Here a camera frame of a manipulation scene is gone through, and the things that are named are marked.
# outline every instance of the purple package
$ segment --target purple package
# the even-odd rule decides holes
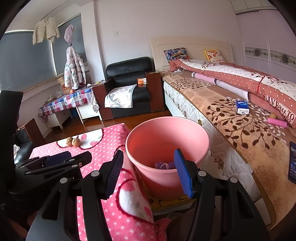
[[[162,169],[162,170],[170,170],[170,169],[176,169],[176,166],[174,162],[156,162],[155,168]]]

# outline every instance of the black leather chair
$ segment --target black leather chair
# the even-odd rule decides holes
[[[13,144],[20,147],[15,157],[15,164],[30,158],[36,145],[31,141],[25,129],[18,130],[12,138]]]
[[[141,57],[113,63],[107,66],[105,83],[106,92],[112,89],[134,85],[138,78],[145,78],[146,72],[152,71],[152,62],[149,57]],[[150,94],[147,85],[136,86],[132,95],[133,108],[111,108],[113,118],[150,113]]]

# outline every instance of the headboard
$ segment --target headboard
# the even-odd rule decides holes
[[[150,39],[155,69],[159,72],[169,70],[164,50],[184,47],[190,59],[207,61],[205,50],[220,50],[228,63],[233,63],[232,48],[229,43],[197,37],[157,37]]]

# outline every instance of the black phone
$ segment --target black phone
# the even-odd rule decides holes
[[[288,179],[296,184],[296,144],[290,142],[290,163]]]

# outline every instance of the white mattress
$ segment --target white mattress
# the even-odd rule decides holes
[[[173,116],[185,117],[202,124],[210,137],[210,152],[200,168],[215,178],[236,177],[255,202],[261,193],[252,177],[253,169],[222,137],[208,119],[182,94],[164,81],[165,102]]]

